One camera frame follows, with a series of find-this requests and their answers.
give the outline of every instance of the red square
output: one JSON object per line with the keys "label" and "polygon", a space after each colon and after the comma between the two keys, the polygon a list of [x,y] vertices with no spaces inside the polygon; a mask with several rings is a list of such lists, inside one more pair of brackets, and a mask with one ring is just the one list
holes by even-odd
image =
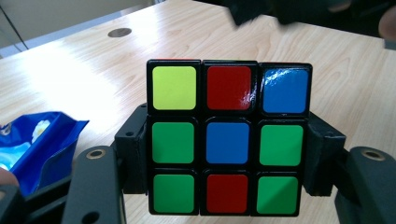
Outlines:
{"label": "red square", "polygon": [[213,110],[248,110],[251,70],[247,66],[211,66],[207,69],[207,107]]}
{"label": "red square", "polygon": [[246,175],[210,175],[206,184],[206,210],[209,213],[243,214],[247,211]]}

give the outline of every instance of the light wood tabletop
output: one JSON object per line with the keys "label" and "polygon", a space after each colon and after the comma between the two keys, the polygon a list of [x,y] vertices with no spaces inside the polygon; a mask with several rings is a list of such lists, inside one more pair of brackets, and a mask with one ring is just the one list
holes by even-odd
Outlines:
{"label": "light wood tabletop", "polygon": [[[124,37],[109,37],[130,28]],[[383,40],[307,24],[281,28],[261,16],[236,28],[223,7],[169,0],[0,61],[0,123],[63,111],[90,123],[82,150],[110,145],[146,100],[146,62],[155,58],[311,63],[310,110],[347,136],[396,157],[396,51]],[[144,195],[125,195],[130,223],[337,223],[333,196],[302,193],[298,217],[173,217],[149,213]]]}

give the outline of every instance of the blue packet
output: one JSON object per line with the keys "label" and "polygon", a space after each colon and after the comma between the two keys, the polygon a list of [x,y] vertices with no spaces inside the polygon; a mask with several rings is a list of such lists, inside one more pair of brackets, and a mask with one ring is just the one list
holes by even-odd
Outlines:
{"label": "blue packet", "polygon": [[70,175],[87,123],[62,112],[20,116],[0,128],[0,167],[17,177],[24,196]]}

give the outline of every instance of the blurry black object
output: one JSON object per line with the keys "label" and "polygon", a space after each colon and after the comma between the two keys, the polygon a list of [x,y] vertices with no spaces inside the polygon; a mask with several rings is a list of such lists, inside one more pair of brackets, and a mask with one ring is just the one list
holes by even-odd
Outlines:
{"label": "blurry black object", "polygon": [[344,0],[199,0],[230,9],[235,25],[252,21],[260,15],[277,17],[282,25],[304,22],[379,37],[378,23],[395,0],[352,0],[349,9],[331,13],[329,6]]}

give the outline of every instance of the green square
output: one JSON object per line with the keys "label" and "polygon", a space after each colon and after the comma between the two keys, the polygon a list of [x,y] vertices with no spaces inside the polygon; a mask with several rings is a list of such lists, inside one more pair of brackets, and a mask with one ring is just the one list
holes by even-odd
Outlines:
{"label": "green square", "polygon": [[297,166],[301,161],[304,129],[300,125],[264,125],[260,142],[262,165]]}
{"label": "green square", "polygon": [[195,68],[157,66],[152,71],[153,106],[157,110],[192,110],[196,105]]}
{"label": "green square", "polygon": [[154,123],[152,159],[157,163],[193,162],[194,126],[189,122]]}
{"label": "green square", "polygon": [[297,209],[297,197],[296,177],[261,177],[257,194],[257,212],[262,215],[292,215]]}
{"label": "green square", "polygon": [[194,210],[192,175],[155,175],[154,210],[158,213],[191,213]]}

